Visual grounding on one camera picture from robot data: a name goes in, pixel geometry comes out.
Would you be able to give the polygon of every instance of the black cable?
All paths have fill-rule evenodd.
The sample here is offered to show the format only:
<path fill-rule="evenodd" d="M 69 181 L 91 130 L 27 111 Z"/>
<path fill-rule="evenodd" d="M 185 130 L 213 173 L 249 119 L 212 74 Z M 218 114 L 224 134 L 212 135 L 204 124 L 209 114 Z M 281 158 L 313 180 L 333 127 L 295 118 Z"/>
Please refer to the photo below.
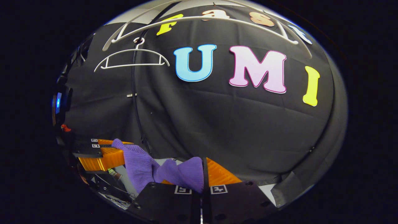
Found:
<path fill-rule="evenodd" d="M 169 6 L 167 6 L 154 19 L 152 19 L 152 21 L 148 25 L 155 23 L 156 20 L 158 20 L 163 14 L 165 14 L 168 10 L 170 10 L 172 7 L 174 7 L 178 3 L 180 3 L 180 2 L 175 2 L 175 3 L 172 3 Z M 144 37 L 144 35 L 147 33 L 147 31 L 148 31 L 148 29 L 144 30 L 141 33 L 139 39 L 137 40 L 137 43 L 135 44 L 135 47 L 141 42 L 141 39 Z M 137 51 L 134 51 L 132 64 L 135 63 L 136 59 L 137 59 Z M 141 135 L 141 143 L 144 144 L 144 146 L 146 147 L 149 155 L 152 156 L 152 152 L 151 152 L 151 150 L 149 148 L 148 141 L 145 138 L 144 132 L 142 131 L 140 118 L 138 116 L 137 100 L 136 100 L 136 95 L 135 95 L 136 94 L 136 91 L 135 91 L 135 89 L 136 89 L 135 87 L 136 86 L 135 86 L 135 74 L 134 74 L 134 71 L 135 71 L 135 67 L 133 66 L 133 67 L 131 67 L 131 92 L 133 93 L 133 104 L 134 104 L 134 110 L 135 110 L 135 118 L 137 120 L 138 130 L 139 130 L 140 135 Z"/>

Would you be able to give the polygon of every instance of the white plastic hanger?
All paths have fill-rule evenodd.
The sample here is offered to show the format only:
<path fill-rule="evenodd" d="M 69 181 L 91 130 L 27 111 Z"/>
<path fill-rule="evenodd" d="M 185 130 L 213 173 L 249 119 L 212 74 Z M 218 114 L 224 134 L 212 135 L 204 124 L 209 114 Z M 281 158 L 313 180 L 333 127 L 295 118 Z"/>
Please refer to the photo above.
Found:
<path fill-rule="evenodd" d="M 245 6 L 245 7 L 247 7 L 247 8 L 251 8 L 251 9 L 253 9 L 253 10 L 259 11 L 259 12 L 264 13 L 264 14 L 267 14 L 267 13 L 265 13 L 263 10 L 259 10 L 259 9 L 255 8 L 255 7 L 252 7 L 252 6 L 249 6 L 249 5 L 246 5 L 246 4 L 237 2 L 237 1 L 233 1 L 233 0 L 223 0 L 223 1 L 232 2 L 232 3 L 235 3 L 235 4 L 239 4 L 239 5 L 241 5 L 241 6 Z M 167 23 L 172 23 L 172 22 L 178 22 L 178 21 L 192 21 L 192 20 L 202 20 L 202 19 L 203 19 L 203 16 L 188 16 L 188 17 L 182 17 L 182 18 L 177 18 L 177 19 L 165 20 L 165 21 L 160 21 L 160 22 L 153 23 L 153 24 L 150 24 L 150 25 L 146 25 L 146 26 L 141 27 L 141 28 L 139 28 L 139 29 L 136 29 L 136 30 L 134 30 L 134 31 L 132 31 L 132 32 L 130 32 L 130 33 L 127 33 L 127 34 L 125 34 L 125 35 L 122 35 L 123 32 L 124 32 L 124 30 L 125 30 L 125 28 L 127 27 L 127 25 L 128 25 L 131 21 L 133 21 L 134 19 L 136 19 L 137 17 L 143 15 L 144 13 L 142 13 L 142 14 L 136 16 L 135 18 L 133 18 L 133 19 L 130 20 L 129 22 L 125 23 L 125 24 L 124 24 L 122 27 L 120 27 L 115 33 L 113 33 L 113 35 L 112 35 L 112 36 L 108 39 L 108 41 L 105 43 L 104 47 L 102 48 L 102 51 L 108 50 L 108 48 L 109 48 L 109 46 L 111 45 L 111 43 L 117 43 L 117 42 L 119 42 L 120 40 L 123 40 L 124 38 L 126 38 L 126 37 L 128 37 L 128 36 L 131 36 L 131 35 L 134 35 L 134 34 L 136 34 L 136 33 L 142 32 L 142 31 L 144 31 L 144 30 L 146 30 L 146 29 L 154 28 L 154 27 L 160 26 L 160 25 L 162 25 L 162 24 L 167 24 Z M 307 53 L 309 54 L 309 58 L 312 58 L 312 54 L 311 54 L 310 50 L 308 49 L 308 47 L 305 45 L 305 43 L 301 40 L 301 38 L 300 38 L 295 32 L 293 32 L 293 31 L 292 31 L 289 27 L 287 27 L 285 24 L 281 24 L 281 23 L 280 23 L 277 19 L 275 19 L 273 16 L 271 16 L 271 15 L 269 15 L 269 14 L 267 14 L 267 16 L 269 16 L 271 19 L 274 19 L 274 20 L 276 21 L 276 24 L 278 25 L 278 28 L 281 30 L 282 34 L 279 34 L 279 33 L 275 32 L 275 31 L 272 31 L 272 30 L 267 29 L 267 28 L 265 28 L 265 27 L 259 26 L 259 25 L 257 25 L 257 24 L 252 24 L 252 23 L 249 23 L 249 22 L 246 22 L 246 21 L 242 21 L 242 20 L 236 20 L 236 19 L 231 19 L 231 18 L 217 18 L 217 17 L 213 17 L 213 18 L 211 18 L 211 19 L 212 19 L 212 20 L 224 20 L 224 21 L 230 21 L 230 22 L 234 22 L 234 23 L 238 23 L 238 24 L 248 25 L 248 26 L 251 26 L 251 27 L 254 27 L 254 28 L 258 28 L 258 29 L 261 29 L 261 30 L 263 30 L 263 31 L 267 31 L 267 32 L 269 32 L 269 33 L 272 33 L 272 34 L 274 34 L 274 35 L 276 35 L 276 36 L 278 36 L 278 37 L 281 37 L 282 39 L 286 40 L 288 43 L 291 43 L 291 44 L 293 44 L 293 45 L 297 45 L 297 44 L 300 43 L 300 45 L 303 45 L 304 48 L 306 49 Z M 286 30 L 287 30 L 292 36 L 296 37 L 299 41 L 296 41 L 296 40 L 292 41 L 292 40 L 290 40 L 290 39 L 288 38 L 287 34 L 286 34 Z"/>
<path fill-rule="evenodd" d="M 134 43 L 136 43 L 136 42 L 138 41 L 138 39 L 139 39 L 139 37 L 135 38 L 135 39 L 134 39 Z M 127 67 L 127 66 L 138 66 L 138 65 L 164 65 L 164 62 L 161 63 L 161 62 L 162 62 L 162 58 L 163 58 L 163 60 L 166 62 L 167 66 L 170 66 L 169 61 L 167 61 L 167 59 L 166 59 L 163 55 L 159 54 L 158 52 L 151 51 L 151 50 L 146 50 L 146 49 L 138 49 L 138 47 L 139 47 L 140 45 L 142 45 L 142 44 L 145 42 L 145 39 L 144 39 L 144 38 L 141 38 L 141 39 L 142 39 L 141 43 L 139 43 L 139 44 L 135 47 L 135 49 L 128 49 L 128 50 L 118 51 L 118 52 L 113 53 L 113 54 L 109 55 L 108 57 L 104 58 L 104 59 L 97 65 L 97 67 L 94 69 L 94 72 L 96 72 L 98 66 L 99 66 L 100 64 L 102 64 L 105 60 L 106 60 L 105 67 L 101 66 L 102 69 L 111 69 L 111 68 Z M 146 52 L 151 52 L 151 53 L 157 54 L 157 55 L 159 56 L 159 63 L 158 63 L 158 64 L 128 64 L 128 65 L 114 65 L 114 66 L 108 66 L 108 61 L 109 61 L 109 58 L 110 58 L 111 56 L 116 55 L 116 54 L 119 54 L 119 53 L 122 53 L 122 52 L 127 52 L 127 51 L 146 51 Z"/>

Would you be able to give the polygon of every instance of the blue letter u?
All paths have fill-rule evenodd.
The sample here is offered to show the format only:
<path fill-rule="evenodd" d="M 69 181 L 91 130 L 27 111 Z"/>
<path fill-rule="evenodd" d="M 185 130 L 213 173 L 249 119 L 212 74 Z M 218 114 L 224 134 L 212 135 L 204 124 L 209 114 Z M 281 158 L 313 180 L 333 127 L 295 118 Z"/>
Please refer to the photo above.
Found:
<path fill-rule="evenodd" d="M 209 77 L 213 70 L 213 51 L 216 48 L 217 46 L 214 44 L 204 44 L 198 47 L 198 50 L 202 52 L 202 68 L 196 72 L 189 69 L 189 53 L 192 52 L 192 48 L 183 47 L 175 50 L 178 78 L 187 82 L 199 82 Z"/>

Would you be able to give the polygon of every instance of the purple knit fabric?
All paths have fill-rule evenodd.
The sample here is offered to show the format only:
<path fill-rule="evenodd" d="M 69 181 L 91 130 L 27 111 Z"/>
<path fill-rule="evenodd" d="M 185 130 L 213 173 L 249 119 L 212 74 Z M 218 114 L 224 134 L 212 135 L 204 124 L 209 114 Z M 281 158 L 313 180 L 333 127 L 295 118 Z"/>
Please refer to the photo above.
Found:
<path fill-rule="evenodd" d="M 119 139 L 115 139 L 112 147 L 123 150 L 127 175 L 137 193 L 149 182 L 161 183 L 163 180 L 198 193 L 203 191 L 203 166 L 199 157 L 193 157 L 179 165 L 168 159 L 160 166 L 138 145 L 123 145 Z"/>

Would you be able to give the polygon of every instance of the hanger hook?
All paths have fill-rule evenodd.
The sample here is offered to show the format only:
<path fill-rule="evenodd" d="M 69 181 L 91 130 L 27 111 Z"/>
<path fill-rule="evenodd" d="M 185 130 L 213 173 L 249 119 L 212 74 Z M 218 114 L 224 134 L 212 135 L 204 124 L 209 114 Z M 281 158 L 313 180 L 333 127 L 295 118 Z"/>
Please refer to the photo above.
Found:
<path fill-rule="evenodd" d="M 135 39 L 134 39 L 134 43 L 137 43 L 138 39 L 139 39 L 139 37 L 135 38 Z M 144 38 L 141 38 L 141 43 L 137 44 L 137 46 L 135 47 L 135 49 L 138 49 L 138 46 L 142 45 L 144 42 L 145 42 L 145 39 L 144 39 Z"/>

